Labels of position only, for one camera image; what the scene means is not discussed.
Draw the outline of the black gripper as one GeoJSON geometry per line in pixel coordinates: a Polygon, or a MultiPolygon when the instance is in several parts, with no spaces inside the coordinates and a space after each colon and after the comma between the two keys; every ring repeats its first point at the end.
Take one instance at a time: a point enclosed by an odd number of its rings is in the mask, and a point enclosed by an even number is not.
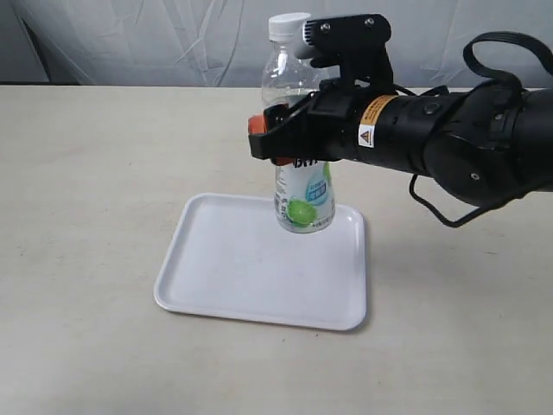
{"type": "Polygon", "coordinates": [[[358,161],[357,130],[367,89],[333,82],[295,104],[279,103],[248,119],[251,156],[285,166],[296,159],[358,161]]]}

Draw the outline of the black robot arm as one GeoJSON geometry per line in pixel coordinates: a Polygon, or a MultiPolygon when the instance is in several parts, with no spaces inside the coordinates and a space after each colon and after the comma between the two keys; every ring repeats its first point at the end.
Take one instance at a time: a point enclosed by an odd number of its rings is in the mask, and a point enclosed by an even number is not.
{"type": "Polygon", "coordinates": [[[397,95],[330,86],[248,121],[251,154],[285,163],[348,160],[433,179],[481,207],[552,188],[552,92],[495,81],[466,93],[397,95]]]}

